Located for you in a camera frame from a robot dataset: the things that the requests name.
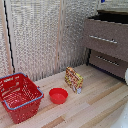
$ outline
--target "red bowl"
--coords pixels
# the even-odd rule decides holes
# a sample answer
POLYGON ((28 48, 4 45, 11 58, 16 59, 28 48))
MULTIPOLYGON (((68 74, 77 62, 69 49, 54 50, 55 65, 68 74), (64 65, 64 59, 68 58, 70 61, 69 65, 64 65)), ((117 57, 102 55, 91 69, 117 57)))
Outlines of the red bowl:
POLYGON ((49 92, 50 99, 55 104, 63 104, 68 97, 68 93, 66 90, 62 88, 53 88, 49 92))

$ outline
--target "red plastic basket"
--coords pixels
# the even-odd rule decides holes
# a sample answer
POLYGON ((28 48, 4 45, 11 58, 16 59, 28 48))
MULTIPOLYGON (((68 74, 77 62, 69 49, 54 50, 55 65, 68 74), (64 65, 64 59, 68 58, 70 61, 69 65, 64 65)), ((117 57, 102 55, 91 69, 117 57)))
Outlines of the red plastic basket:
POLYGON ((0 101, 16 124, 34 116, 43 97, 39 87, 23 73, 0 78, 0 101))

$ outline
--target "cabinet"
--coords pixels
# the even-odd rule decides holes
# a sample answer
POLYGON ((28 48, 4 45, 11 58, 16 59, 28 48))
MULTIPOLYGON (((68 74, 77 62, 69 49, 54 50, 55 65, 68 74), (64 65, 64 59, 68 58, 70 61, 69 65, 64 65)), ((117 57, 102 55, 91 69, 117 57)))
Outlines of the cabinet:
POLYGON ((99 11, 85 20, 84 45, 91 49, 89 63, 124 78, 128 67, 128 15, 99 11))

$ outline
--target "light wood floor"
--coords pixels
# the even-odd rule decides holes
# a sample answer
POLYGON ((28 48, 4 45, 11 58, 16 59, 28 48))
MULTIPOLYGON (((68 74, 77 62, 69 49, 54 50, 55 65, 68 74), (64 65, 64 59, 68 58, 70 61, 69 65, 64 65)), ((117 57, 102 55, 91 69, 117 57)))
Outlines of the light wood floor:
POLYGON ((65 72, 37 81, 45 94, 37 115, 14 124, 0 104, 0 128, 110 128, 128 101, 128 86, 91 66, 75 70, 84 77, 81 94, 75 94, 65 83, 65 72), (50 101, 48 93, 54 87, 67 90, 64 104, 50 101))

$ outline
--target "gray drawer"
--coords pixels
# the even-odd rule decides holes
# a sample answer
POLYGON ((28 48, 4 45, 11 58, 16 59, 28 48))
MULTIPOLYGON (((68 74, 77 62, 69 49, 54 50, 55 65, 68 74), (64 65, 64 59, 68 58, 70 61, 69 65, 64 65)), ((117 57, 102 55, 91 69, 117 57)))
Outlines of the gray drawer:
POLYGON ((86 19, 84 45, 128 62, 128 25, 86 19))
POLYGON ((94 50, 91 51, 89 63, 123 79, 125 76, 125 71, 128 68, 128 62, 102 54, 100 52, 96 52, 94 50))

